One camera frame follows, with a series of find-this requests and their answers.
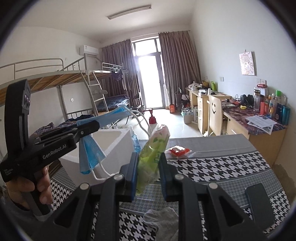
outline fluorescent tube light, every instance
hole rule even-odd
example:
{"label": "fluorescent tube light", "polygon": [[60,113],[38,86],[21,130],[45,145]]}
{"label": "fluorescent tube light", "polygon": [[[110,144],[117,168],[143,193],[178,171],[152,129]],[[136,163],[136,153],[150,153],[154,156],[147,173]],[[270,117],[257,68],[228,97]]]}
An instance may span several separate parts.
{"label": "fluorescent tube light", "polygon": [[131,8],[131,9],[125,10],[123,12],[118,12],[116,14],[109,15],[109,16],[107,16],[107,18],[111,20],[111,19],[123,16],[123,15],[129,14],[129,13],[139,12],[139,11],[142,11],[142,10],[148,10],[148,9],[151,9],[151,8],[152,8],[151,5],[146,5],[146,6],[137,7],[137,8]]}

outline curtain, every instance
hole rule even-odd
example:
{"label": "curtain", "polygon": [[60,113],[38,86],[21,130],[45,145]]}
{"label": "curtain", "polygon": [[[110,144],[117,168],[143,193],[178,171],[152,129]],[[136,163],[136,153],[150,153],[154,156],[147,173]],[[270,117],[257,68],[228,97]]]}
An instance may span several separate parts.
{"label": "curtain", "polygon": [[[102,48],[102,58],[103,62],[110,64],[122,65],[123,63],[123,68],[127,69],[126,85],[132,101],[134,96],[140,92],[140,89],[131,40],[128,39]],[[102,85],[108,91],[108,96],[125,94],[121,81],[108,78],[103,81]]]}
{"label": "curtain", "polygon": [[168,98],[170,104],[175,104],[178,88],[185,93],[193,81],[201,83],[197,53],[188,31],[160,33],[159,40]]}

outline ceiling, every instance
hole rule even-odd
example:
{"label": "ceiling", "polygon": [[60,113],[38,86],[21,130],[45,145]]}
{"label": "ceiling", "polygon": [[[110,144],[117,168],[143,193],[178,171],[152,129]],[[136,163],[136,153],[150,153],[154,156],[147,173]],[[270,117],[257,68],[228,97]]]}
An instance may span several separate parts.
{"label": "ceiling", "polygon": [[[40,0],[19,26],[55,28],[103,42],[165,24],[189,24],[196,0]],[[144,5],[152,9],[109,20],[106,16]]]}

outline door frame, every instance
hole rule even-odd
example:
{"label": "door frame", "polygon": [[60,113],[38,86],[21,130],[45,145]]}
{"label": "door frame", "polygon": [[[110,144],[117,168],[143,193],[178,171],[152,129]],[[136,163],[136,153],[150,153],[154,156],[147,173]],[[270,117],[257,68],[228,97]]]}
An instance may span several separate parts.
{"label": "door frame", "polygon": [[[141,75],[141,71],[140,71],[140,66],[139,66],[139,58],[140,57],[145,57],[145,56],[155,56],[156,58],[156,65],[157,65],[157,70],[158,70],[158,76],[159,76],[159,84],[160,84],[160,92],[161,92],[161,100],[162,100],[162,107],[156,107],[153,109],[165,109],[165,93],[164,93],[164,84],[165,84],[165,80],[163,78],[163,68],[161,66],[161,52],[158,51],[157,48],[157,42],[156,39],[158,39],[159,37],[153,37],[150,39],[144,39],[144,40],[139,40],[139,41],[135,41],[132,42],[133,45],[133,49],[135,51],[135,61],[136,61],[136,67],[137,67],[137,72],[138,72],[138,79],[139,79],[139,87],[142,93],[142,103],[145,105],[145,107],[147,107],[146,105],[146,100],[145,100],[145,91],[144,91],[144,87],[143,87],[143,81],[142,81],[142,75]],[[144,55],[136,55],[136,43],[138,42],[143,42],[143,41],[147,41],[147,40],[151,40],[154,39],[154,43],[155,43],[155,47],[156,47],[156,52],[155,53],[149,53],[149,54],[144,54]]]}

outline green plastic bag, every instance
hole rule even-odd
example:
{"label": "green plastic bag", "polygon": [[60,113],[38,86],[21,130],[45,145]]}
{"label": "green plastic bag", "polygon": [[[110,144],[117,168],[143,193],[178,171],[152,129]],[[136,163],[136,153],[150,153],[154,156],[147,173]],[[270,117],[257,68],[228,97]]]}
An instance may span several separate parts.
{"label": "green plastic bag", "polygon": [[140,152],[137,195],[141,194],[148,184],[155,182],[159,178],[158,162],[161,153],[166,149],[169,138],[168,127],[161,125],[160,128],[152,132],[151,137]]}

